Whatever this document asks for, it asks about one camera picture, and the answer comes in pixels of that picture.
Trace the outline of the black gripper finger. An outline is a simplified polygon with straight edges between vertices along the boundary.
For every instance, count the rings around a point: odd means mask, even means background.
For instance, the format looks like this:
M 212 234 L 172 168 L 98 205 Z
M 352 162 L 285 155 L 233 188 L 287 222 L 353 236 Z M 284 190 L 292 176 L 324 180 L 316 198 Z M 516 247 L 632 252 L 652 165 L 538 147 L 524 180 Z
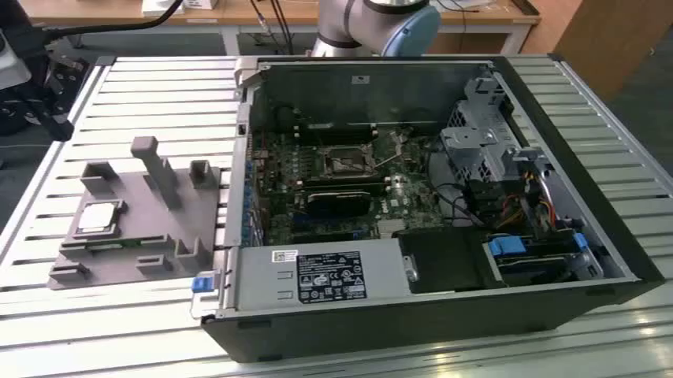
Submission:
M 57 142 L 65 142 L 72 138 L 73 125 L 68 119 L 69 110 L 58 102 L 45 102 L 42 125 L 49 136 Z

